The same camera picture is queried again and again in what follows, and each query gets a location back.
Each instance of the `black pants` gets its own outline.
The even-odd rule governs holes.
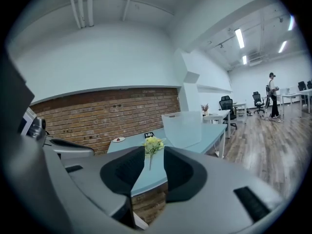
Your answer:
[[[271,117],[279,116],[279,112],[278,112],[278,108],[277,108],[276,96],[272,95],[271,98],[272,98],[272,101],[273,101]]]

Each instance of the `wooden floor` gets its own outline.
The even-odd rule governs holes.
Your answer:
[[[240,164],[288,198],[311,159],[312,117],[307,107],[302,118],[299,112],[296,103],[292,110],[285,105],[282,122],[266,121],[260,117],[263,113],[248,117],[246,124],[238,122],[238,129],[232,127],[231,138],[226,139],[224,158]],[[207,153],[213,155],[214,148]],[[134,197],[134,212],[150,224],[165,207],[165,193],[166,185]]]

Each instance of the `person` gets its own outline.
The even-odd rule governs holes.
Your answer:
[[[278,118],[278,117],[280,117],[280,114],[279,114],[278,108],[277,108],[276,91],[278,91],[279,88],[275,87],[275,85],[274,85],[274,81],[273,80],[274,80],[275,75],[273,73],[270,73],[269,77],[270,77],[270,80],[269,80],[268,86],[270,88],[271,98],[272,98],[272,101],[273,101],[271,118]]]

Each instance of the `air conditioner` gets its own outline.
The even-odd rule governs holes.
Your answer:
[[[260,64],[263,61],[262,57],[257,57],[257,58],[253,58],[253,59],[249,59],[249,66],[255,66]]]

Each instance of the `chair base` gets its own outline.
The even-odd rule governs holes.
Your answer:
[[[237,125],[236,123],[230,123],[231,126],[235,127],[235,130],[237,130]]]
[[[265,111],[263,109],[258,109],[258,110],[255,110],[253,113],[257,112],[259,114],[259,112],[262,111],[265,113]]]

